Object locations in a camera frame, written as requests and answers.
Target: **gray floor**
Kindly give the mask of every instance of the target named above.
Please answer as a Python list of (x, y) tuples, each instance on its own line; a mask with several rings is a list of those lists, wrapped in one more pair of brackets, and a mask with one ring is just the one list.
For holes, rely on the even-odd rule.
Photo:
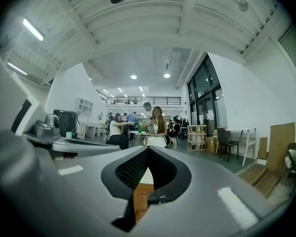
[[(106, 142), (106, 137), (104, 136), (95, 136), (93, 138), (86, 137), (87, 141), (92, 141), (96, 143), (104, 143)], [(133, 142), (129, 143), (129, 147), (135, 147), (140, 145), (139, 136), (136, 136), (135, 140)], [(229, 158), (229, 162), (227, 162), (227, 155), (222, 155), (222, 158), (219, 157), (219, 155), (212, 155), (206, 151), (190, 151), (186, 147), (186, 140), (178, 139), (178, 145), (176, 142), (174, 142), (169, 149), (173, 149), (175, 151), (181, 152), (183, 154), (189, 154), (194, 157), (203, 158), (207, 160), (212, 160), (226, 169), (230, 170), (233, 173), (237, 173), (238, 171), (242, 170), (246, 166), (250, 165), (253, 162), (253, 159), (246, 158), (245, 166), (242, 166), (243, 157), (239, 156), (239, 159), (237, 159), (237, 155), (232, 154)]]

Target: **white tape strip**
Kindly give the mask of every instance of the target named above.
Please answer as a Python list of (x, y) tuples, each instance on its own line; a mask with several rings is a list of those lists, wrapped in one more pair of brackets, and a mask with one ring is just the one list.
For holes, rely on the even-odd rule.
[(218, 195), (242, 230), (250, 228), (259, 221), (230, 187), (218, 190)]
[(70, 168), (64, 168), (64, 169), (60, 169), (58, 170), (58, 173), (61, 176), (65, 176), (65, 175), (69, 175), (69, 174), (73, 174), (79, 171), (82, 171), (83, 167), (81, 167), (80, 165), (74, 166), (74, 167), (70, 167)]

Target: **woman with long hair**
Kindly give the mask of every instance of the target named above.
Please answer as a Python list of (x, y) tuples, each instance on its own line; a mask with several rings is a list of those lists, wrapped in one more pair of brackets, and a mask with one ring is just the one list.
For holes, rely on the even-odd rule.
[(116, 145), (121, 150), (128, 149), (128, 138), (122, 135), (124, 126), (134, 125), (133, 122), (123, 122), (122, 114), (116, 113), (114, 120), (110, 123), (110, 139), (107, 141), (109, 145)]
[(167, 135), (167, 122), (163, 118), (162, 109), (159, 106), (153, 108), (152, 119), (148, 122), (150, 137), (148, 146), (165, 147), (165, 136)]

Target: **blue shirt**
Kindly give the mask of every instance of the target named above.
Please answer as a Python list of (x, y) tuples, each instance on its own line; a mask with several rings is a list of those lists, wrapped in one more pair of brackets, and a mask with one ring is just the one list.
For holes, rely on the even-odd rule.
[(134, 114), (128, 115), (128, 121), (135, 123), (137, 121), (136, 115), (134, 115)]

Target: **black chair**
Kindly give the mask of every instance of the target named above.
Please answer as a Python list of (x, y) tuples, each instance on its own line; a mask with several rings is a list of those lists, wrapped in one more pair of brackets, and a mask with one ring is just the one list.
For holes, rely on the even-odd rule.
[(222, 158), (222, 146), (226, 146), (226, 150), (228, 148), (228, 160), (229, 161), (229, 155), (231, 155), (231, 147), (237, 145), (237, 159), (239, 157), (239, 142), (238, 141), (231, 141), (231, 135), (230, 132), (226, 131), (224, 128), (217, 128), (217, 136), (218, 136), (218, 143), (221, 146), (220, 150), (220, 158)]

